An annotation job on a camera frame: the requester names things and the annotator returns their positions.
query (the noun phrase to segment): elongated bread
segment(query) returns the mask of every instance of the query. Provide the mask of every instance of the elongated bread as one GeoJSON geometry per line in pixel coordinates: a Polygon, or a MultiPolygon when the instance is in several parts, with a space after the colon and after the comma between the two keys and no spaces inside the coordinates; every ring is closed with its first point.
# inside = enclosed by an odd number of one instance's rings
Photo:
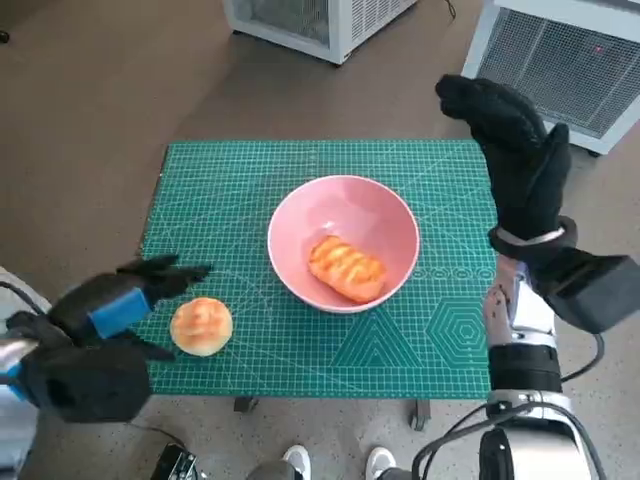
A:
{"type": "Polygon", "coordinates": [[[387,270],[380,260],[360,252],[330,235],[309,256],[311,273],[338,293],[357,303],[368,303],[380,296],[387,270]]]}

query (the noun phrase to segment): blue strap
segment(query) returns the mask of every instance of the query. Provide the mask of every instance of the blue strap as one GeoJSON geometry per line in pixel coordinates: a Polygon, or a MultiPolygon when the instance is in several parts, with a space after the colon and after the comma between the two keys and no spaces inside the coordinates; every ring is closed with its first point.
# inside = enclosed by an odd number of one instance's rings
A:
{"type": "Polygon", "coordinates": [[[109,338],[125,331],[151,312],[142,290],[134,288],[111,303],[89,314],[93,326],[101,338],[109,338]]]}

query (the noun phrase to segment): table leg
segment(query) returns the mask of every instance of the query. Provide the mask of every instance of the table leg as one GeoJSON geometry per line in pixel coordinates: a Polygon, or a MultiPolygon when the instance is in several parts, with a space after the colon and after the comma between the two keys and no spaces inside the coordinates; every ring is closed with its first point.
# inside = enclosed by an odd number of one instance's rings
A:
{"type": "Polygon", "coordinates": [[[427,422],[431,420],[431,400],[415,399],[411,406],[409,425],[416,432],[422,432],[427,422]]]}
{"type": "Polygon", "coordinates": [[[233,411],[238,413],[251,413],[257,405],[257,397],[236,397],[233,402],[233,411]]]}

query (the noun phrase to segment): bread roll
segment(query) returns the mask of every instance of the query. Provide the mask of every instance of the bread roll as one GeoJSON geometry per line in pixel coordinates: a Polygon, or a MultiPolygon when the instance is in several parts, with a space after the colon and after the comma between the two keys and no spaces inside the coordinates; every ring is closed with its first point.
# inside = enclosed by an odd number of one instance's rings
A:
{"type": "Polygon", "coordinates": [[[213,355],[231,338],[231,312],[219,300],[196,298],[176,310],[169,331],[180,350],[199,357],[213,355]]]}
{"type": "Polygon", "coordinates": [[[357,303],[378,298],[387,274],[380,260],[333,235],[311,250],[309,269],[316,278],[357,303]]]}

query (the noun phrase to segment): triangle pattern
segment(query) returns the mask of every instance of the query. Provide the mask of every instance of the triangle pattern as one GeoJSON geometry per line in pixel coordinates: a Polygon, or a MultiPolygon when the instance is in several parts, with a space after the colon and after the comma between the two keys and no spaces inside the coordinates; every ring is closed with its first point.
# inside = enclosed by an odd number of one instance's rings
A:
{"type": "Polygon", "coordinates": [[[382,308],[358,317],[332,367],[421,367],[420,360],[391,316],[382,308]]]}

